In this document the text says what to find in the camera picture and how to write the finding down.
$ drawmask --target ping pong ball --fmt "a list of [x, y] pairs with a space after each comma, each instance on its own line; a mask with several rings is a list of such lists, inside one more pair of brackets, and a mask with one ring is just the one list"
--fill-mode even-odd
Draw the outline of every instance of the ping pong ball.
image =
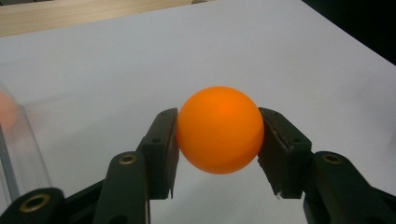
[[177, 117], [177, 143], [200, 170], [224, 175], [248, 165], [264, 137], [262, 114], [241, 91], [210, 87], [196, 92]]
[[3, 132], [12, 127], [18, 117], [18, 107], [14, 100], [0, 91], [0, 125]]

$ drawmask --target white table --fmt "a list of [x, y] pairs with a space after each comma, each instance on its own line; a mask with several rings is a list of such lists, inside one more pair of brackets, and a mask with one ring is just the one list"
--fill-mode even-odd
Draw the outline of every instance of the white table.
[[[218, 0], [0, 38], [0, 81], [26, 108], [54, 187], [69, 196], [135, 150], [157, 113], [235, 87], [396, 194], [396, 67], [301, 1]], [[231, 175], [181, 157], [152, 223], [305, 223], [256, 161]]]

